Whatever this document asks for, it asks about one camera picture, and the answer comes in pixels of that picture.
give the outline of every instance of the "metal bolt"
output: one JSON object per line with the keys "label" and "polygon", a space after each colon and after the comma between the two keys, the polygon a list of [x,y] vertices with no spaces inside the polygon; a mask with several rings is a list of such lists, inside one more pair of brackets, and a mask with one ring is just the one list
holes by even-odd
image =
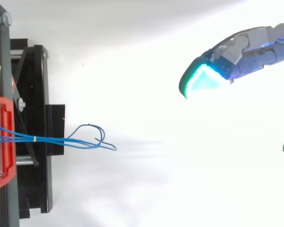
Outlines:
{"label": "metal bolt", "polygon": [[43,57],[45,58],[45,59],[49,59],[49,51],[43,51]]}
{"label": "metal bolt", "polygon": [[24,107],[26,107],[26,103],[23,102],[22,98],[18,99],[18,109],[19,109],[19,111],[22,112]]}
{"label": "metal bolt", "polygon": [[11,14],[8,12],[5,12],[2,14],[2,16],[0,17],[0,22],[6,26],[9,27],[13,24],[13,18],[11,17]]}

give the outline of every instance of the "blue cable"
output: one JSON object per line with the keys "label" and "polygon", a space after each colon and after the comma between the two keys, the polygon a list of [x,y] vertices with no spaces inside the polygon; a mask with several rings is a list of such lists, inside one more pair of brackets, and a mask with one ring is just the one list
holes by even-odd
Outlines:
{"label": "blue cable", "polygon": [[[84,127],[84,126],[90,126],[93,128],[96,128],[100,132],[100,139],[95,138],[99,143],[91,143],[83,140],[77,140],[71,138],[79,128]],[[79,149],[95,149],[95,148],[105,148],[108,150],[114,150],[116,151],[117,148],[110,144],[106,143],[103,140],[105,139],[105,132],[104,130],[96,125],[93,124],[83,124],[80,125],[69,137],[67,138],[51,138],[51,137],[39,137],[39,136],[31,136],[31,135],[25,135],[22,133],[14,132],[5,128],[0,127],[1,131],[5,131],[7,133],[10,133],[14,136],[0,136],[0,143],[28,143],[28,142],[44,142],[44,143],[52,143],[60,146],[67,146],[67,147],[72,147],[72,148],[79,148]]]}

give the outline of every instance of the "cyan light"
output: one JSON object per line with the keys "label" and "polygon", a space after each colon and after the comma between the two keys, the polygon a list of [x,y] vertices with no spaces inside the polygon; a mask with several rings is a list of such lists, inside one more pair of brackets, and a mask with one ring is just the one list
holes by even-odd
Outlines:
{"label": "cyan light", "polygon": [[218,72],[206,64],[200,65],[189,79],[185,87],[185,97],[189,98],[193,92],[198,90],[217,89],[221,84],[228,83]]}

